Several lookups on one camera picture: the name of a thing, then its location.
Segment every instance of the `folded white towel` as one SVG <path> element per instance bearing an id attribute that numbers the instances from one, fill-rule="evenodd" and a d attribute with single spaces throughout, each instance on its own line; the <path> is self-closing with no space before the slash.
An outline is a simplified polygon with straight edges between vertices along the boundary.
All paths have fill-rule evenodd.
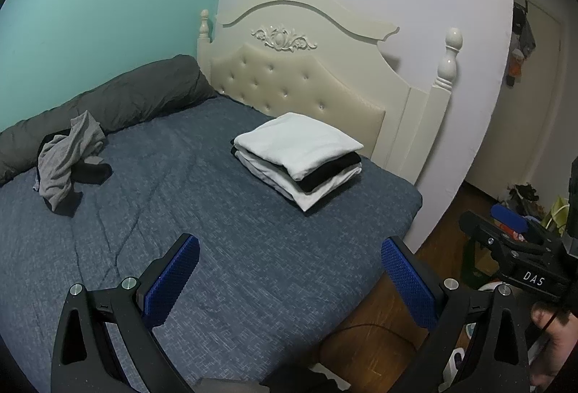
<path id="1" fill-rule="evenodd" d="M 293 180 L 363 145 L 331 125 L 288 112 L 235 138 L 235 147 L 285 166 Z"/>
<path id="2" fill-rule="evenodd" d="M 311 208 L 315 202 L 329 194 L 333 189 L 361 173 L 361 163 L 357 163 L 326 180 L 323 184 L 313 189 L 313 192 L 303 192 L 286 172 L 282 172 L 275 165 L 262 160 L 242 147 L 237 149 L 235 156 L 254 176 L 270 185 L 289 200 L 295 201 L 303 212 Z"/>

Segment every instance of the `teal wall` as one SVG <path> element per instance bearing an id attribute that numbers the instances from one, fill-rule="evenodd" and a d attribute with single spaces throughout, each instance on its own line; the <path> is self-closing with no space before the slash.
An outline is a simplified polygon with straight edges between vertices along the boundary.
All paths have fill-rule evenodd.
<path id="1" fill-rule="evenodd" d="M 6 0 L 0 131 L 154 60 L 197 51 L 218 0 Z"/>

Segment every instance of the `metal screw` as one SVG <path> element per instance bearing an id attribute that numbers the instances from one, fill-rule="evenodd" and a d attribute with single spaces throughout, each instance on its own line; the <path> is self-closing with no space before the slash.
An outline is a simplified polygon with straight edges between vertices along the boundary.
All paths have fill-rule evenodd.
<path id="1" fill-rule="evenodd" d="M 78 295 L 80 292 L 82 292 L 82 285 L 79 283 L 75 283 L 72 287 L 70 287 L 71 295 Z"/>
<path id="2" fill-rule="evenodd" d="M 137 280 L 134 277 L 127 277 L 122 281 L 122 288 L 126 290 L 132 289 L 137 284 Z"/>
<path id="3" fill-rule="evenodd" d="M 498 285 L 498 292 L 502 295 L 510 295 L 512 293 L 512 289 L 510 289 L 505 283 L 501 283 Z"/>
<path id="4" fill-rule="evenodd" d="M 460 286 L 456 279 L 446 279 L 443 281 L 443 285 L 450 290 L 456 290 Z"/>

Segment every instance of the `white door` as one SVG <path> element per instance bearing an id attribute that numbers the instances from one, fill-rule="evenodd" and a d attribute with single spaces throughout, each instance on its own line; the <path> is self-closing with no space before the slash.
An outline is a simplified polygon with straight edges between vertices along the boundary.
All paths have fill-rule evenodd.
<path id="1" fill-rule="evenodd" d="M 525 0 L 516 0 L 525 5 Z M 528 1 L 536 49 L 513 88 L 502 83 L 488 130 L 466 181 L 498 198 L 510 183 L 525 183 L 556 89 L 562 28 Z"/>

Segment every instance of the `gray clothing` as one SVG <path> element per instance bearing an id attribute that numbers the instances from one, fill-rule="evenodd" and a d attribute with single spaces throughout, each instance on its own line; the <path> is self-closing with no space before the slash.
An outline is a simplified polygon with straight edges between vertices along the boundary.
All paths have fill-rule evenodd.
<path id="1" fill-rule="evenodd" d="M 83 162 L 85 162 L 87 165 L 100 165 L 100 163 L 102 163 L 103 161 L 104 160 L 102 158 L 96 155 L 87 156 L 83 160 Z M 38 176 L 36 176 L 36 179 L 34 180 L 33 191 L 38 192 L 39 190 L 40 190 L 40 181 L 38 180 Z"/>
<path id="2" fill-rule="evenodd" d="M 522 27 L 522 32 L 519 35 L 519 49 L 524 54 L 524 59 L 528 60 L 530 54 L 536 49 L 536 41 L 534 40 L 534 34 L 532 34 L 532 28 L 530 27 L 530 22 L 526 20 L 526 24 Z"/>
<path id="3" fill-rule="evenodd" d="M 85 111 L 70 120 L 68 136 L 56 135 L 42 148 L 38 156 L 38 192 L 50 203 L 53 212 L 72 188 L 70 168 L 78 161 L 98 153 L 104 139 L 100 124 L 89 111 Z"/>

